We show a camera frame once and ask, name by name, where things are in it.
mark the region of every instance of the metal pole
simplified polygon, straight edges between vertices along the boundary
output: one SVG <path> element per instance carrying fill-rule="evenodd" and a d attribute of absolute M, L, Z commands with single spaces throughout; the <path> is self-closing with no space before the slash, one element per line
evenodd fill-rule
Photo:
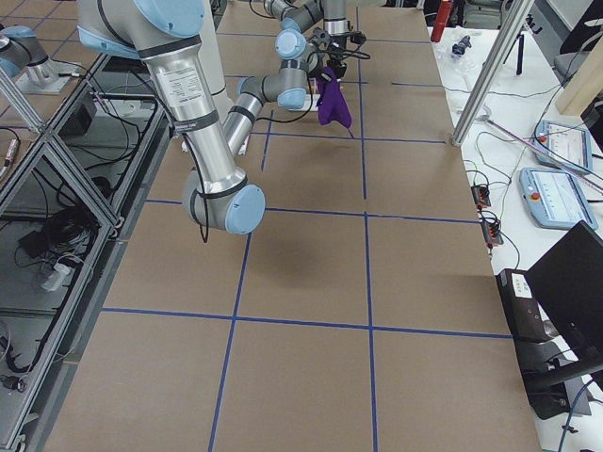
<path fill-rule="evenodd" d="M 495 40 L 492 50 L 486 59 L 486 62 L 481 69 L 478 81 L 471 91 L 469 100 L 463 109 L 463 114 L 452 134 L 451 142 L 454 146 L 461 146 L 464 138 L 469 132 L 469 128 L 473 124 L 475 117 L 480 111 L 483 101 L 485 100 L 488 90 L 494 81 L 498 68 L 505 56 L 511 51 L 511 47 L 517 38 L 517 33 L 523 26 L 526 16 L 530 12 L 535 0 L 515 0 L 509 11 L 509 15 L 505 19 L 497 40 Z"/>
<path fill-rule="evenodd" d="M 575 363 L 549 370 L 544 374 L 526 374 L 524 375 L 524 384 L 528 391 L 540 391 L 569 379 L 576 379 L 601 370 L 603 370 L 603 355 L 599 354 L 593 358 L 579 360 Z"/>
<path fill-rule="evenodd" d="M 44 131 L 46 124 L 43 119 L 2 68 L 0 68 L 0 92 L 4 93 L 8 103 L 17 110 L 19 116 L 27 123 L 29 130 L 39 134 Z"/>

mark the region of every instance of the white table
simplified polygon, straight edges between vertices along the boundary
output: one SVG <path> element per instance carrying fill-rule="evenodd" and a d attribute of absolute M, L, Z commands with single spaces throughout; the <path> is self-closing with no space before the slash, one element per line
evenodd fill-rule
<path fill-rule="evenodd" d="M 451 46 L 466 35 L 471 36 L 473 47 L 467 49 L 463 58 L 454 61 L 449 56 Z M 438 69 L 443 84 L 447 89 L 468 90 L 473 88 L 480 73 L 481 64 L 487 58 L 496 36 L 496 30 L 446 29 L 442 41 L 434 44 L 433 50 L 437 57 Z M 533 36 L 528 33 L 526 34 L 524 67 L 521 75 L 515 74 L 516 53 L 517 49 L 515 46 L 507 63 L 499 70 L 495 83 L 490 88 L 491 91 L 529 95 L 546 91 L 559 85 L 557 77 L 550 69 Z M 529 137 L 534 125 L 542 115 L 546 104 L 556 91 L 556 89 L 553 89 L 547 94 L 529 97 L 528 99 L 489 94 L 485 105 L 492 110 L 491 118 L 495 122 L 513 131 L 518 136 Z M 466 93 L 447 90 L 447 97 L 452 120 L 456 123 L 459 118 L 458 112 L 463 108 L 469 96 Z M 554 102 L 546 113 L 545 119 L 569 125 L 578 125 L 581 123 L 581 119 L 578 117 L 561 115 Z M 508 139 L 508 137 L 500 134 L 493 127 L 476 122 L 473 124 L 463 144 L 463 156 L 465 159 L 475 162 L 477 170 L 485 173 L 490 182 L 507 182 L 508 180 L 502 174 L 483 164 L 476 147 L 476 138 L 480 132 L 484 131 Z M 592 144 L 593 152 L 601 154 L 594 140 Z M 537 227 L 530 216 L 525 202 L 522 200 L 519 183 L 517 182 L 518 170 L 525 167 L 540 167 L 541 165 L 538 164 L 531 151 L 524 151 L 524 147 L 521 144 L 503 142 L 494 137 L 482 135 L 479 145 L 482 155 L 488 164 L 511 175 L 513 178 L 513 182 L 505 197 L 504 212 L 502 212 L 502 201 L 505 192 L 503 184 L 491 186 L 490 198 L 492 208 L 489 210 L 499 217 L 502 216 L 503 233 L 511 238 L 521 253 L 519 268 L 528 269 L 565 234 L 565 231 Z M 595 159 L 594 165 L 595 171 L 603 174 L 603 161 Z M 470 162 L 465 162 L 465 166 L 468 170 L 476 168 Z M 469 182 L 472 182 L 474 173 L 468 173 L 467 175 Z M 478 175 L 477 183 L 482 182 L 484 182 L 482 176 Z M 584 184 L 581 185 L 588 199 L 600 198 L 591 188 Z M 591 204 L 591 208 L 597 221 L 603 225 L 603 206 L 601 204 Z M 603 234 L 603 226 L 598 229 L 597 233 L 599 235 Z M 516 259 L 517 253 L 508 242 L 503 246 L 494 248 L 492 256 L 494 273 L 498 274 L 503 268 L 513 268 Z M 556 342 L 559 342 L 558 346 L 561 350 L 567 349 L 567 345 L 561 338 L 557 339 Z M 572 353 L 568 353 L 567 356 L 568 359 L 576 358 Z M 591 385 L 589 389 L 596 398 L 601 399 L 603 397 L 601 391 L 595 385 Z M 593 416 L 575 416 L 573 418 L 571 424 L 579 430 L 579 433 L 567 435 L 563 451 L 577 452 L 580 449 L 603 450 L 603 406 L 593 402 L 591 403 L 591 410 L 593 411 Z M 561 425 L 564 424 L 565 419 L 565 414 L 547 421 L 542 421 L 534 415 L 543 449 L 557 450 L 562 434 Z"/>

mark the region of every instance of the metal frame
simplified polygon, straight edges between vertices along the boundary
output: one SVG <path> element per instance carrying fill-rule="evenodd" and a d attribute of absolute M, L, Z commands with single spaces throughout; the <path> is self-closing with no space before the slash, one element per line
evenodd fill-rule
<path fill-rule="evenodd" d="M 99 56 L 90 68 L 90 73 L 101 71 L 108 61 L 108 56 Z M 59 348 L 67 352 L 72 350 L 72 347 L 73 353 L 70 351 L 70 357 L 83 353 L 125 248 L 125 242 L 120 239 L 110 241 L 109 238 L 116 234 L 116 228 L 122 226 L 122 222 L 120 238 L 131 234 L 150 189 L 152 177 L 170 139 L 169 125 L 163 109 L 158 105 L 149 119 L 148 133 L 140 143 L 139 152 L 132 156 L 122 184 L 113 201 L 109 202 L 92 182 L 76 154 L 58 135 L 60 128 L 79 107 L 89 90 L 90 83 L 80 80 L 72 94 L 46 123 L 12 80 L 5 73 L 0 73 L 0 92 L 7 95 L 8 101 L 30 130 L 38 134 L 15 171 L 0 186 L 0 213 L 10 206 L 19 190 L 24 187 L 31 171 L 45 159 L 77 193 L 101 225 L 86 263 L 81 267 L 77 279 L 72 280 L 73 287 L 66 296 L 68 298 L 64 310 L 53 328 L 38 364 L 29 376 L 29 392 L 16 404 L 20 408 L 13 412 L 12 419 L 18 422 L 12 422 L 11 425 L 0 423 L 0 433 L 3 436 L 0 450 L 3 451 L 17 450 L 23 435 L 26 437 L 27 449 L 42 448 L 67 394 L 78 362 L 55 363 L 56 353 Z M 4 314 L 9 315 L 8 311 L 10 309 L 6 309 Z M 42 317 L 33 311 L 32 315 L 35 318 L 51 318 L 49 315 Z"/>
<path fill-rule="evenodd" d="M 502 24 L 492 50 L 483 65 L 478 81 L 471 91 L 469 100 L 463 109 L 463 114 L 459 119 L 454 133 L 451 137 L 451 143 L 454 146 L 461 146 L 469 133 L 469 129 L 476 119 L 478 112 L 492 86 L 492 82 L 497 74 L 498 68 L 505 57 L 511 51 L 511 47 L 517 38 L 517 34 L 523 26 L 526 16 L 530 12 L 535 0 L 521 0 L 513 2 L 509 15 Z"/>
<path fill-rule="evenodd" d="M 40 148 L 36 152 L 35 158 L 31 161 L 31 169 L 35 168 L 42 159 L 48 161 L 51 167 L 61 175 L 69 186 L 80 187 L 80 179 L 77 177 L 76 171 L 73 171 L 69 161 L 62 160 L 57 156 L 51 146 L 50 142 L 41 142 Z M 8 202 L 16 196 L 16 191 L 13 190 L 12 196 L 8 197 Z M 113 230 L 113 221 L 106 215 L 106 211 L 103 208 L 99 208 L 98 202 L 89 192 L 82 190 L 77 191 L 78 197 L 86 205 L 87 208 L 92 212 L 99 222 L 100 228 L 98 235 L 95 239 L 89 255 L 85 260 L 85 264 L 82 265 L 77 279 L 73 283 L 71 293 L 68 295 L 68 299 L 65 301 L 65 306 L 61 312 L 56 325 L 53 327 L 52 332 L 48 338 L 48 342 L 44 347 L 41 354 L 40 360 L 38 361 L 34 370 L 29 374 L 28 388 L 24 392 L 24 397 L 18 402 L 20 412 L 15 416 L 16 422 L 10 424 L 8 417 L 6 416 L 0 427 L 0 447 L 11 447 L 11 445 L 17 440 L 22 428 L 25 418 L 30 414 L 30 408 L 38 395 L 41 388 L 41 383 L 46 375 L 46 372 L 55 356 L 58 344 L 67 330 L 68 324 L 71 320 L 73 310 L 77 305 L 81 294 L 88 283 L 90 271 L 95 266 L 95 262 L 100 255 L 101 249 L 105 244 L 106 239 Z M 4 204 L 4 208 L 8 207 L 8 202 Z"/>
<path fill-rule="evenodd" d="M 46 123 L 2 68 L 0 68 L 0 91 L 7 96 L 8 103 L 17 110 L 17 113 L 26 122 L 29 130 L 38 134 L 44 132 Z"/>

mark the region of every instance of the silver robot arm segment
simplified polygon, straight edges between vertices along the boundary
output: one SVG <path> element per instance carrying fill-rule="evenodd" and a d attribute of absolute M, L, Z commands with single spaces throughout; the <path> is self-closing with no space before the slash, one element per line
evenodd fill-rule
<path fill-rule="evenodd" d="M 0 31 L 0 67 L 9 77 L 25 68 L 29 80 L 39 87 L 58 80 L 55 62 L 46 54 L 31 28 L 23 25 Z"/>
<path fill-rule="evenodd" d="M 205 80 L 199 59 L 203 3 L 78 0 L 78 14 L 84 45 L 110 55 L 139 58 L 149 68 L 158 95 L 176 130 L 186 136 L 195 162 L 183 195 L 190 218 L 231 234 L 255 229 L 265 199 L 236 166 Z"/>
<path fill-rule="evenodd" d="M 300 109 L 305 103 L 308 74 L 321 64 L 316 46 L 293 29 L 283 30 L 276 38 L 281 57 L 278 73 L 241 80 L 236 105 L 230 111 L 224 131 L 231 152 L 236 155 L 262 107 L 277 102 L 280 107 Z"/>
<path fill-rule="evenodd" d="M 287 0 L 264 0 L 266 13 L 281 21 L 282 29 L 296 29 L 305 32 L 322 20 L 329 55 L 329 66 L 336 78 L 343 78 L 347 64 L 345 63 L 348 40 L 360 47 L 366 37 L 360 31 L 352 29 L 347 19 L 346 0 L 310 0 L 299 5 L 292 5 Z"/>
<path fill-rule="evenodd" d="M 296 28 L 305 33 L 323 18 L 322 8 L 317 0 L 291 5 L 286 0 L 264 0 L 266 13 L 282 23 L 283 28 Z"/>

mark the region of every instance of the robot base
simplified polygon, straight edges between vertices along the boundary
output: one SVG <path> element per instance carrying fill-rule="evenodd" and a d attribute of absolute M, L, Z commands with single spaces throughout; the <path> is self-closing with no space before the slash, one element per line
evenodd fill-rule
<path fill-rule="evenodd" d="M 55 68 L 58 73 L 74 73 L 77 69 L 73 64 L 58 63 L 55 61 Z M 63 88 L 72 80 L 70 76 L 60 76 L 57 81 L 40 87 L 29 80 L 27 73 L 21 75 L 15 84 L 23 94 L 49 94 L 57 96 L 63 91 Z"/>

